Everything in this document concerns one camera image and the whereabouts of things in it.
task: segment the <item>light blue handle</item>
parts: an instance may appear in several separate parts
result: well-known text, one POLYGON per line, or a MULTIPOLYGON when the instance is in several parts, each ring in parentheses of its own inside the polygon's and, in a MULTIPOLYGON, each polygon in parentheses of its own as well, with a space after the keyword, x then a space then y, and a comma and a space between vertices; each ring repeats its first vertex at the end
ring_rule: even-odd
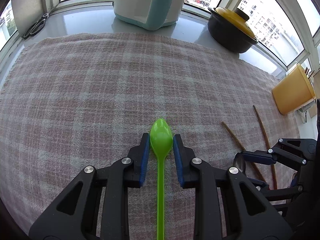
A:
POLYGON ((155 31, 162 27, 167 18, 172 0, 151 0, 145 29, 155 31))

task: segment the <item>yellow container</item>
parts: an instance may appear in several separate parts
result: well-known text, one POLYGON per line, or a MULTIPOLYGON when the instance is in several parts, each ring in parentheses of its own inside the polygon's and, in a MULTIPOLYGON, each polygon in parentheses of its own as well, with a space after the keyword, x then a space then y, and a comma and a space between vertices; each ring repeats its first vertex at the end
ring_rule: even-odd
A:
POLYGON ((300 64, 272 89, 272 95, 281 114, 288 114, 316 98, 315 90, 300 64))

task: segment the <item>checkered cloth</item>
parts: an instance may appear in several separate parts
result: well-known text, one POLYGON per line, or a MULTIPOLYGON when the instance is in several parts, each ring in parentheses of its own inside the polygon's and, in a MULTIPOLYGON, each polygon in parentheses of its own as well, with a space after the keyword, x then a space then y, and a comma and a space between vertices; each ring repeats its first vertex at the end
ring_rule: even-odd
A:
MULTIPOLYGON (((197 157, 227 169, 240 149, 221 121, 247 150, 266 150, 252 105, 271 145, 299 136, 294 115, 277 110, 277 83, 231 53, 156 35, 45 39, 23 50, 2 91, 0 197, 28 232, 85 166, 125 157, 160 117, 197 157)), ((272 187, 271 168, 258 166, 272 187)), ((156 239, 156 167, 150 151, 143 188, 129 189, 131 239, 156 239)), ((292 170, 276 171, 278 187, 287 187, 292 170)), ((165 193, 166 239, 192 239, 195 193, 180 188, 172 152, 165 193)))

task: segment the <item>silver screw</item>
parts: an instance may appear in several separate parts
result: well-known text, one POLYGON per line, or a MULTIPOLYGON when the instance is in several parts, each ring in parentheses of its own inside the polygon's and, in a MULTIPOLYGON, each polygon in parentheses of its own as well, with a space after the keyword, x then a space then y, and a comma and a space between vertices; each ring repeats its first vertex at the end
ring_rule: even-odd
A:
POLYGON ((229 169, 229 172, 232 173, 232 174, 237 174, 239 172, 239 170, 236 167, 231 167, 229 169))
POLYGON ((192 159, 192 162, 193 162, 194 164, 200 164, 200 163, 202 162, 202 160, 201 160, 200 158, 193 158, 193 159, 192 159))
POLYGON ((91 173, 91 172, 93 172, 93 170, 94 170, 94 168, 92 166, 86 166, 84 168, 85 173, 91 173))
POLYGON ((128 158, 128 157, 125 157, 125 158, 123 158, 123 159, 121 160, 121 162, 122 162, 123 164, 129 164, 129 163, 131 162, 131 159, 128 158))

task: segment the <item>green plastic spoon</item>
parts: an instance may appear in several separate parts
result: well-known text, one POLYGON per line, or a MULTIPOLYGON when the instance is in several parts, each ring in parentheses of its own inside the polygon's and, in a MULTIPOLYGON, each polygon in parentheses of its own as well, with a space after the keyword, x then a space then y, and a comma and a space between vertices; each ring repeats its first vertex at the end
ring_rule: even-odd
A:
POLYGON ((172 133, 162 118, 155 121, 150 131, 150 144, 157 157, 157 240, 164 240, 164 159, 172 148, 172 133))

